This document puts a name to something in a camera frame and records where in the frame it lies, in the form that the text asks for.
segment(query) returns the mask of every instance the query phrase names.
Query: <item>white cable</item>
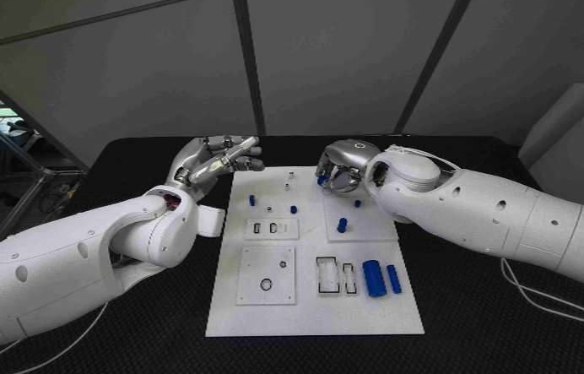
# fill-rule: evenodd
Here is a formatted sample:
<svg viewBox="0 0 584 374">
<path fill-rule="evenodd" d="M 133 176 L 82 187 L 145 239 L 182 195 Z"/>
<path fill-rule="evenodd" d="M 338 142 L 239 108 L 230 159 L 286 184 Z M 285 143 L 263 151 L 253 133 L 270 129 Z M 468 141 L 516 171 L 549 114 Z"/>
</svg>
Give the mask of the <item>white cable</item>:
<svg viewBox="0 0 584 374">
<path fill-rule="evenodd" d="M 2 349 L 2 351 L 0 351 L 0 355 L 1 355 L 2 353 L 5 353 L 5 351 L 8 351 L 20 342 L 21 342 L 21 339 L 17 340 L 5 349 Z"/>
<path fill-rule="evenodd" d="M 24 374 L 24 373 L 31 372 L 31 371 L 37 370 L 38 368 L 44 367 L 47 364 L 50 364 L 50 363 L 74 347 L 74 345 L 80 342 L 82 338 L 83 338 L 84 335 L 89 333 L 89 330 L 93 328 L 95 324 L 97 323 L 97 320 L 99 320 L 99 318 L 100 318 L 100 315 L 103 315 L 105 307 L 106 307 L 106 303 L 105 303 L 103 307 L 100 308 L 100 312 L 99 312 L 99 314 L 96 315 L 96 318 L 95 318 L 95 320 L 93 320 L 93 323 L 92 323 L 92 324 L 89 325 L 89 327 L 84 329 L 84 332 L 82 333 L 82 335 L 79 336 L 79 338 L 76 338 L 76 340 L 70 343 L 69 347 L 66 347 L 66 349 L 64 349 L 50 360 L 45 360 L 41 364 L 38 364 L 38 365 L 34 366 L 34 367 L 27 368 L 27 369 L 22 370 L 22 371 L 14 372 L 14 374 Z"/>
<path fill-rule="evenodd" d="M 507 277 L 507 274 L 504 273 L 504 267 L 508 270 L 510 273 L 510 277 L 513 278 L 513 280 L 510 280 L 510 278 Z M 584 318 L 580 317 L 575 317 L 573 315 L 569 315 L 567 313 L 562 313 L 560 311 L 556 311 L 555 309 L 549 309 L 544 306 L 540 306 L 527 296 L 523 290 L 531 291 L 534 294 L 544 296 L 546 298 L 549 298 L 550 300 L 560 302 L 562 304 L 565 304 L 566 306 L 570 306 L 575 309 L 579 309 L 580 311 L 584 311 L 584 307 L 572 304 L 570 302 L 562 300 L 560 298 L 556 298 L 555 296 L 544 294 L 543 292 L 534 290 L 533 288 L 524 287 L 518 282 L 517 282 L 517 278 L 514 276 L 513 273 L 513 269 L 510 268 L 510 265 L 507 263 L 507 260 L 504 258 L 501 258 L 501 275 L 504 277 L 504 279 L 517 287 L 520 295 L 523 296 L 523 298 L 526 299 L 526 301 L 539 309 L 542 309 L 544 312 L 553 313 L 555 315 L 559 315 L 560 317 L 567 317 L 569 319 L 573 319 L 575 321 L 584 322 Z"/>
<path fill-rule="evenodd" d="M 428 152 L 423 152 L 422 150 L 412 149 L 412 148 L 403 148 L 402 146 L 397 146 L 394 144 L 392 144 L 392 146 L 389 146 L 389 150 L 396 150 L 396 151 L 400 150 L 403 152 L 415 153 L 415 154 L 419 154 L 419 155 L 422 155 L 425 157 L 431 157 L 431 158 L 439 160 L 443 164 L 446 164 L 454 170 L 459 170 L 459 167 L 451 161 L 446 161 L 445 159 L 442 159 L 436 155 L 433 155 L 433 154 L 431 154 Z"/>
</svg>

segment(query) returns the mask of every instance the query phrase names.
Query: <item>silver robot hand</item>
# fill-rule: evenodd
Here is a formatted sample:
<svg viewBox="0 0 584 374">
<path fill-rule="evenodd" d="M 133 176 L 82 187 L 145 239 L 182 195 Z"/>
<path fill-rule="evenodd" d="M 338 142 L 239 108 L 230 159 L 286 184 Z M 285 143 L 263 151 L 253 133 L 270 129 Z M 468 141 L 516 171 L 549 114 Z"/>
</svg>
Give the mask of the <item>silver robot hand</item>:
<svg viewBox="0 0 584 374">
<path fill-rule="evenodd" d="M 330 144 L 315 167 L 318 184 L 334 191 L 351 192 L 358 187 L 369 161 L 379 153 L 377 146 L 361 140 L 338 140 Z"/>
<path fill-rule="evenodd" d="M 194 138 L 174 157 L 165 185 L 185 191 L 198 201 L 210 192 L 216 177 L 233 171 L 260 171 L 265 166 L 249 157 L 260 154 L 259 139 L 243 136 Z"/>
</svg>

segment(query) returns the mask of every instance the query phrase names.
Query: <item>peg board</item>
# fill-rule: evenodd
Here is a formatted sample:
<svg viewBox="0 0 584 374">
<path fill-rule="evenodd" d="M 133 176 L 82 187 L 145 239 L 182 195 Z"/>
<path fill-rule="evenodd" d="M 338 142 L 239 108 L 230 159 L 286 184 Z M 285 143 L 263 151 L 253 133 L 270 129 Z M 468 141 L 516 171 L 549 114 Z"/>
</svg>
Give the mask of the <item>peg board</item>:
<svg viewBox="0 0 584 374">
<path fill-rule="evenodd" d="M 315 167 L 268 167 L 262 172 L 236 172 L 229 198 L 229 212 L 221 234 L 221 253 L 214 276 L 213 300 L 206 322 L 206 336 L 292 336 L 343 334 L 423 334 L 416 301 L 400 256 L 393 223 L 373 209 L 356 209 L 354 199 L 370 200 L 363 187 L 350 193 L 324 195 L 315 184 Z M 249 205 L 249 195 L 255 205 Z M 354 235 L 361 233 L 376 241 L 328 241 L 324 204 L 345 206 L 345 219 Z M 291 214 L 295 205 L 298 213 Z M 367 224 L 358 224 L 358 210 L 367 210 Z M 250 218 L 296 218 L 299 239 L 295 241 L 246 241 L 244 226 Z M 237 305 L 237 279 L 242 248 L 246 246 L 291 246 L 295 249 L 295 303 L 294 305 Z M 338 264 L 354 266 L 356 295 L 344 290 L 335 296 L 318 296 L 315 257 L 334 257 Z M 361 275 L 361 262 L 374 259 L 381 265 L 386 295 L 370 298 Z M 393 264 L 400 281 L 400 294 L 393 294 L 386 264 Z"/>
</svg>

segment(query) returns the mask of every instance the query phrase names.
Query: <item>black tablecloth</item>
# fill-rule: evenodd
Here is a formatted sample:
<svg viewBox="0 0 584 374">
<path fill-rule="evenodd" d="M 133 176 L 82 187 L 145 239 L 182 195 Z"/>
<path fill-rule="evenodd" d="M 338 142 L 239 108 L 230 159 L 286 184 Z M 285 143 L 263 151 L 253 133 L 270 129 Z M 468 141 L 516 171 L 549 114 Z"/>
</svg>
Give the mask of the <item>black tablecloth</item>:
<svg viewBox="0 0 584 374">
<path fill-rule="evenodd" d="M 314 165 L 344 137 L 260 139 L 266 166 Z M 494 138 L 361 136 L 381 149 L 399 144 L 536 187 Z M 66 212 L 139 196 L 164 182 L 188 138 L 128 138 L 100 154 Z M 227 207 L 232 176 L 201 204 Z M 584 323 L 534 309 L 504 281 L 498 259 L 397 224 L 423 335 L 204 337 L 221 239 L 197 237 L 182 263 L 113 300 L 86 338 L 41 372 L 584 372 Z M 584 303 L 584 286 L 514 262 L 523 284 Z M 97 312 L 27 339 L 0 356 L 0 372 L 47 360 L 76 339 Z"/>
</svg>

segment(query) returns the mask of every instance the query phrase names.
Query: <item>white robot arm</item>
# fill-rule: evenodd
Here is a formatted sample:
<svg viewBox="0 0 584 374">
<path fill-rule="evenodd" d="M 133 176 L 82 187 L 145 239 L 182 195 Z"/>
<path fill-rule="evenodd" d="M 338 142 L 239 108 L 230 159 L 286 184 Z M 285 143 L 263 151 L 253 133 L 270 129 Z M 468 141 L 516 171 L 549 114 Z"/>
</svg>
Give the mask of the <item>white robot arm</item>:
<svg viewBox="0 0 584 374">
<path fill-rule="evenodd" d="M 195 138 L 167 182 L 139 198 L 24 230 L 0 242 L 0 344 L 45 332 L 184 259 L 195 235 L 217 237 L 224 211 L 197 205 L 216 177 L 262 170 L 255 137 Z M 109 249 L 131 257 L 112 266 Z"/>
<path fill-rule="evenodd" d="M 361 182 L 396 222 L 413 222 L 467 249 L 536 264 L 584 282 L 580 205 L 475 171 L 442 176 L 425 155 L 338 141 L 324 150 L 318 182 L 341 192 Z M 340 173 L 331 178 L 334 166 Z"/>
</svg>

